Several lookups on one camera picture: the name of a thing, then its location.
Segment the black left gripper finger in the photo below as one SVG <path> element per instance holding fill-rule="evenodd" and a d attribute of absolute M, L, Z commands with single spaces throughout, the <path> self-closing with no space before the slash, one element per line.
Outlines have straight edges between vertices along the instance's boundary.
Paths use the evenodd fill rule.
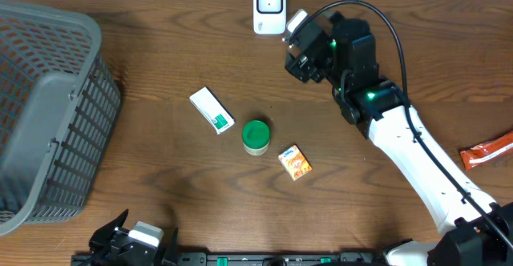
<path fill-rule="evenodd" d="M 113 219 L 111 222 L 105 224 L 98 230 L 96 230 L 92 237 L 89 240 L 90 246 L 106 246 L 112 240 L 114 234 L 116 233 L 116 228 L 120 228 L 123 226 L 129 210 L 126 209 L 119 216 Z"/>
<path fill-rule="evenodd" d="M 175 228 L 173 231 L 171 242 L 169 243 L 166 250 L 166 264 L 178 264 L 178 232 L 178 228 Z"/>

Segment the green lidded jar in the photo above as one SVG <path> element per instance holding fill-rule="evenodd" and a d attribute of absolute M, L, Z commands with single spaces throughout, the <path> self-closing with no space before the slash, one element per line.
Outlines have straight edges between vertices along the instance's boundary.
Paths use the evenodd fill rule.
<path fill-rule="evenodd" d="M 269 126 L 263 121 L 252 120 L 244 125 L 242 142 L 250 155 L 263 155 L 269 149 L 270 137 Z"/>

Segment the orange juice carton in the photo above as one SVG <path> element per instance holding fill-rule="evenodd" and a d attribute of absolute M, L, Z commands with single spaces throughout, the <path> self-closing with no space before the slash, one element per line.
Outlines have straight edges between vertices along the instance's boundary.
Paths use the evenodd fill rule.
<path fill-rule="evenodd" d="M 300 179 L 313 170 L 311 164 L 296 144 L 279 154 L 278 159 L 293 181 Z"/>

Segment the white green medicine box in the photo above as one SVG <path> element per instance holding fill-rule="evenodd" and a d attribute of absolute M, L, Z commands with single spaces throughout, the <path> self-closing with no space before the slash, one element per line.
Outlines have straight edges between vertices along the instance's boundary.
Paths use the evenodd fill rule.
<path fill-rule="evenodd" d="M 215 129 L 218 135 L 227 131 L 235 124 L 235 119 L 208 87 L 203 87 L 192 94 L 189 100 Z"/>

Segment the red Top candy bar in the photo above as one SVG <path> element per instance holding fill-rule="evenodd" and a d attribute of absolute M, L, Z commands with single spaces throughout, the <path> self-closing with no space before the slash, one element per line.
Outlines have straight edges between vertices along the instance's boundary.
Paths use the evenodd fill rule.
<path fill-rule="evenodd" d="M 511 131 L 497 139 L 460 151 L 460 156 L 465 169 L 468 171 L 473 167 L 509 153 L 512 153 Z"/>

